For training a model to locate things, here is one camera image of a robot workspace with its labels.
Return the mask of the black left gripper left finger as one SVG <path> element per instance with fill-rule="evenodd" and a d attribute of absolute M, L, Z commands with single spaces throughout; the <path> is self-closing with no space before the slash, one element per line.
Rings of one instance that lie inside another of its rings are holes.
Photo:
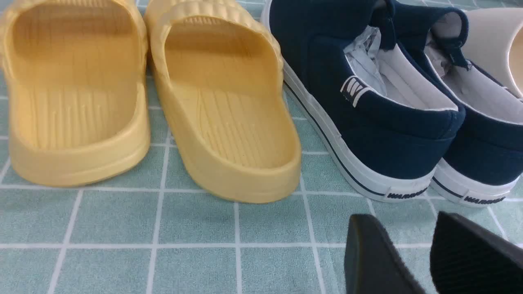
<path fill-rule="evenodd" d="M 381 222 L 370 214 L 349 218 L 344 272 L 348 294 L 424 294 Z"/>

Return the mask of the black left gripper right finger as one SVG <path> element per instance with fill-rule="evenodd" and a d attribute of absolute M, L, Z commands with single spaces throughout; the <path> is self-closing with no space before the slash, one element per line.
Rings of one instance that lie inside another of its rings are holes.
<path fill-rule="evenodd" d="M 430 274 L 440 294 L 521 294 L 523 251 L 462 215 L 439 212 Z"/>

